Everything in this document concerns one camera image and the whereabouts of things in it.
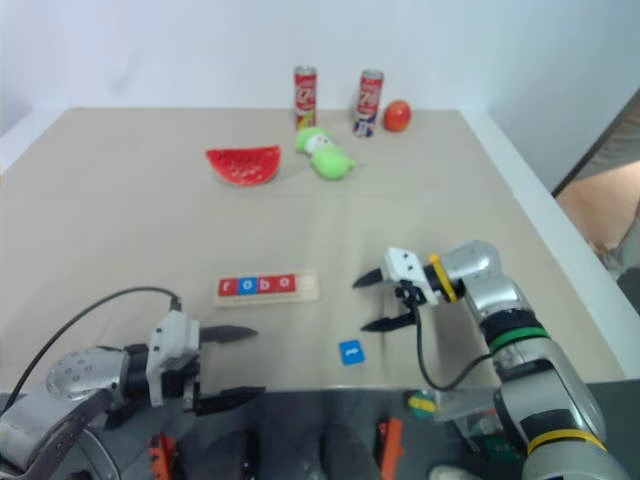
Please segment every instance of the blue cube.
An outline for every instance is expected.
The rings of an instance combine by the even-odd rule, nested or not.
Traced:
[[[258,277],[238,279],[238,295],[254,295],[258,293]]]
[[[360,346],[359,340],[349,340],[340,345],[340,355],[344,365],[353,365],[364,362],[364,350]]]

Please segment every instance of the red soda can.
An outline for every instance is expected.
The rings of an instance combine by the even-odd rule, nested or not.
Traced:
[[[356,105],[356,122],[353,132],[356,137],[370,137],[378,115],[380,94],[384,74],[380,70],[365,70],[360,78],[360,93]]]
[[[316,124],[316,84],[318,75],[315,67],[296,67],[293,72],[296,88],[296,128],[313,127]]]

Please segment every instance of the table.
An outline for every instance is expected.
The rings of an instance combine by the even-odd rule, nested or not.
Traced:
[[[320,125],[358,163],[328,182],[294,152],[291,112],[279,109],[73,109],[36,141],[0,189],[0,387],[12,387],[35,351],[72,315],[120,288],[154,284],[183,297],[210,324],[246,325],[259,336],[203,352],[205,390],[423,382],[415,329],[386,335],[360,327],[396,308],[388,287],[354,291],[385,248],[444,253],[472,239],[501,253],[538,318],[586,381],[623,378],[583,302],[507,184],[455,111],[415,112],[402,134],[355,138],[348,114],[319,112]],[[223,184],[204,152],[279,144],[270,183]],[[315,303],[215,308],[221,275],[312,269]],[[148,341],[167,301],[137,294],[108,304],[68,331],[35,372],[40,381],[82,346]],[[423,309],[425,358],[452,378],[486,351],[461,305]],[[366,361],[343,366],[338,343],[359,339]],[[496,381],[490,365],[466,385]]]

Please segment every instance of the yellow ring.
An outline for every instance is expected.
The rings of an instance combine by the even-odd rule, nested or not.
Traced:
[[[566,428],[561,430],[552,430],[535,437],[529,442],[529,446],[527,447],[527,455],[531,455],[531,453],[543,443],[547,443],[552,440],[560,440],[563,438],[579,438],[581,440],[586,440],[587,442],[591,442],[597,445],[605,452],[607,451],[607,448],[602,444],[600,440],[598,440],[598,437],[596,437],[595,435],[589,432],[583,432],[582,430]]]
[[[440,263],[440,256],[433,254],[431,255],[431,257],[429,257],[429,260],[431,260],[433,269],[436,271],[436,275],[438,276],[438,280],[440,280],[440,283],[442,284],[442,288],[444,288],[444,291],[449,296],[449,300],[452,302],[457,302],[458,296],[453,290],[453,286],[451,285],[449,277],[447,277],[444,268],[442,268],[442,264]]]

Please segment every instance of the wooden block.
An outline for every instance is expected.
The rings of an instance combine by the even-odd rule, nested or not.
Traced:
[[[232,289],[237,281],[237,292]],[[219,307],[264,305],[269,303],[309,302],[319,297],[318,275],[314,271],[286,274],[257,274],[243,277],[226,275],[218,281],[214,303]]]

